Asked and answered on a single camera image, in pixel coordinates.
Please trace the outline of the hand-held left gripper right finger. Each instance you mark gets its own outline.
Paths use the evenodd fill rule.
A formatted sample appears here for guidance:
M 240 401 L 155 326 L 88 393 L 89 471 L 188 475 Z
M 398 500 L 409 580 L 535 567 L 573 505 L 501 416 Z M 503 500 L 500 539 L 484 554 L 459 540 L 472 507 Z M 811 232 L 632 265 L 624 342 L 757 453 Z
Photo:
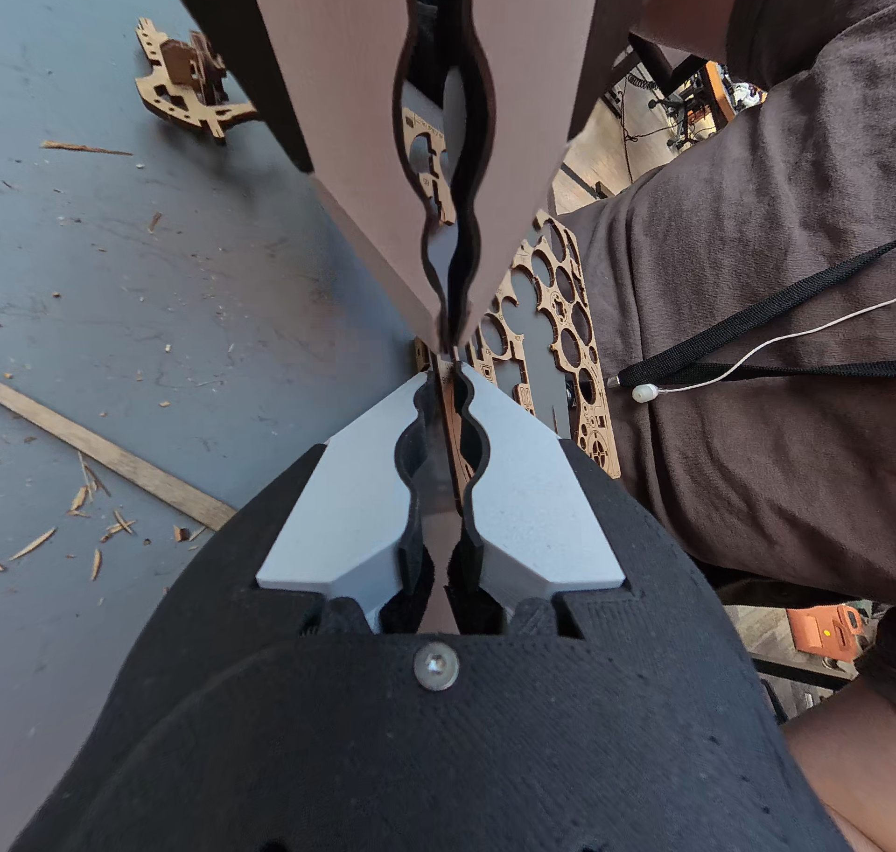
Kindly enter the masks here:
M 459 632 L 500 634 L 525 600 L 623 587 L 564 440 L 465 364 L 454 367 L 454 405 L 474 468 L 448 567 Z

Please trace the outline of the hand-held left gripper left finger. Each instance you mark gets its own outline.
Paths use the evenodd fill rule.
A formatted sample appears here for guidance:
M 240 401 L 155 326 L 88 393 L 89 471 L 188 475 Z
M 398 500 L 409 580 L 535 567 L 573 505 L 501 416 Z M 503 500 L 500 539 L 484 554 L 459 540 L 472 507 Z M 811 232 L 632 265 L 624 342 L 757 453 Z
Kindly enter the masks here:
M 417 373 L 328 440 L 255 576 L 261 588 L 352 599 L 383 632 L 383 608 L 423 571 L 413 477 L 433 404 L 433 374 Z

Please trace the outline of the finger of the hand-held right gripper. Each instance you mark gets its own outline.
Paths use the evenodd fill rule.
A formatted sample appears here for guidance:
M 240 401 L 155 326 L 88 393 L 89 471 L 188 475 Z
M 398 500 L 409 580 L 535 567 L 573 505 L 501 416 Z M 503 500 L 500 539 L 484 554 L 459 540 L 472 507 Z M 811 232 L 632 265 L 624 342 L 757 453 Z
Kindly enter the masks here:
M 429 216 L 409 164 L 400 95 L 413 0 L 256 0 L 330 217 L 407 322 L 440 346 Z
M 559 168 L 596 1 L 448 0 L 465 117 L 449 345 L 476 328 Z

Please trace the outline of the narrow plywood part piece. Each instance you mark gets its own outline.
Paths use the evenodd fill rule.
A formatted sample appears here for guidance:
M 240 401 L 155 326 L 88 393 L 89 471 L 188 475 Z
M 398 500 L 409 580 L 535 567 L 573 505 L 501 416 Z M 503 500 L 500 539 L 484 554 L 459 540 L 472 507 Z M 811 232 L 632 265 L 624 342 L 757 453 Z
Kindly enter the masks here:
M 414 356 L 420 372 L 431 372 L 436 378 L 439 412 L 442 420 L 445 448 L 451 470 L 455 507 L 463 516 L 466 486 L 474 470 L 462 454 L 462 417 L 455 406 L 454 362 L 432 353 L 420 337 L 414 340 Z

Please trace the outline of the plywood sheet with round holes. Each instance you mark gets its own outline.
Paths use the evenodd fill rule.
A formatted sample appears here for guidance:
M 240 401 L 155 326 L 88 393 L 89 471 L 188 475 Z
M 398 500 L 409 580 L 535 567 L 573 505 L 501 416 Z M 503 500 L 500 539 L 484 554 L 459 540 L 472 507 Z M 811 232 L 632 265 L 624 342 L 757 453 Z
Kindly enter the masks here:
M 427 100 L 402 107 L 409 164 L 418 174 L 427 208 L 437 219 L 427 239 L 436 276 L 446 284 L 457 242 L 456 211 L 449 183 L 441 114 Z M 532 416 L 546 415 L 547 393 L 531 366 L 550 358 L 539 380 L 550 389 L 549 422 L 571 438 L 612 478 L 619 478 L 609 405 L 594 335 L 581 258 L 572 231 L 540 210 L 501 280 L 487 311 L 461 350 L 461 360 Z

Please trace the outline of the person's right forearm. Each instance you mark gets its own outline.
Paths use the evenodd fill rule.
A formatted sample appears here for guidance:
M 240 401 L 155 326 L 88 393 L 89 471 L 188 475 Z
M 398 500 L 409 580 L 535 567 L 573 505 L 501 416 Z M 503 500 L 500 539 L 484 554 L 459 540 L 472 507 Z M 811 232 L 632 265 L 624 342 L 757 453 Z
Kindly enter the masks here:
M 735 0 L 644 0 L 635 35 L 714 62 L 726 60 Z

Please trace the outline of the small wooden model assembly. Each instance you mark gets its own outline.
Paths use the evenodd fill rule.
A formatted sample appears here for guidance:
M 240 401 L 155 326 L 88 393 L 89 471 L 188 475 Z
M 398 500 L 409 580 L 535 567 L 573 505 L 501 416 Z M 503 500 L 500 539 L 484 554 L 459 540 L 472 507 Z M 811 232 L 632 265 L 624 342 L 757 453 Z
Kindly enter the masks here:
M 135 84 L 153 114 L 219 143 L 230 127 L 261 120 L 252 102 L 230 101 L 228 70 L 206 35 L 194 30 L 188 42 L 174 40 L 148 18 L 139 19 L 135 33 L 151 66 Z

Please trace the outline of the black office chair base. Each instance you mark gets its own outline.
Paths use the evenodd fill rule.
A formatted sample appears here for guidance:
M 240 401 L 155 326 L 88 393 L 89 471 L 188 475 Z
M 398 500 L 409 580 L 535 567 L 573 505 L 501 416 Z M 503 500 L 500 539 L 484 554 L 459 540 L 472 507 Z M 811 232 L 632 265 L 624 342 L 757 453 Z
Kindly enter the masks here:
M 716 135 L 738 114 L 762 104 L 767 97 L 754 84 L 734 81 L 720 63 L 707 62 L 668 94 L 662 93 L 641 68 L 638 65 L 634 73 L 625 74 L 623 89 L 633 87 L 650 93 L 647 107 L 665 114 L 670 132 L 666 145 L 676 153 Z

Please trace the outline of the person in grey shirt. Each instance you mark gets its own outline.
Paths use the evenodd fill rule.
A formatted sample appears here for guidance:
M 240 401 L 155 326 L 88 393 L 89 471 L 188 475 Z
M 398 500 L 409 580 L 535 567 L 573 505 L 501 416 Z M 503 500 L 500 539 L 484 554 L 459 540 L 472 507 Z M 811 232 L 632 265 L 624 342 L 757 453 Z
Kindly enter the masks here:
M 765 101 L 571 213 L 621 376 L 894 242 L 894 0 L 735 0 L 722 62 Z M 746 601 L 748 576 L 894 604 L 894 304 L 638 403 L 609 392 L 626 489 Z

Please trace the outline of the thin wooden stick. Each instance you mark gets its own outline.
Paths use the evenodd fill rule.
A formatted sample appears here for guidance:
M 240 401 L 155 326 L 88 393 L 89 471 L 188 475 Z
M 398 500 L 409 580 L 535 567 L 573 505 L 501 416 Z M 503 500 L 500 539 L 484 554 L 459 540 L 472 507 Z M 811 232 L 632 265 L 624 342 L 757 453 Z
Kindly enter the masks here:
M 237 513 L 232 506 L 169 475 L 161 468 L 129 453 L 116 443 L 106 440 L 73 420 L 61 416 L 7 384 L 1 384 L 1 404 L 6 410 L 50 433 L 80 454 L 95 460 L 142 491 L 212 531 L 220 531 Z

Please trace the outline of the orange plastic tool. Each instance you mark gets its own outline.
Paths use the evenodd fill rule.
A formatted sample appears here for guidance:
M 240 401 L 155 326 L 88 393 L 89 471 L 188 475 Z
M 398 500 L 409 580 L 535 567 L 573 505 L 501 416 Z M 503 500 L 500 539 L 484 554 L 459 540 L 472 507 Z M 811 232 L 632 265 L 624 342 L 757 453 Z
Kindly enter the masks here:
M 854 662 L 865 637 L 863 614 L 847 604 L 786 609 L 797 651 L 839 662 Z

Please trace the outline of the person's bare leg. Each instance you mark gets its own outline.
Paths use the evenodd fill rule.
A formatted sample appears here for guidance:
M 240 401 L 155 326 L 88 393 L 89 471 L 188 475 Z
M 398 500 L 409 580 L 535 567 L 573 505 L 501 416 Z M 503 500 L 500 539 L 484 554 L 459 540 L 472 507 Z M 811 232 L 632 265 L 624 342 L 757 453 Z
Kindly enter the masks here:
M 782 727 L 790 753 L 853 850 L 895 849 L 895 711 L 864 677 Z

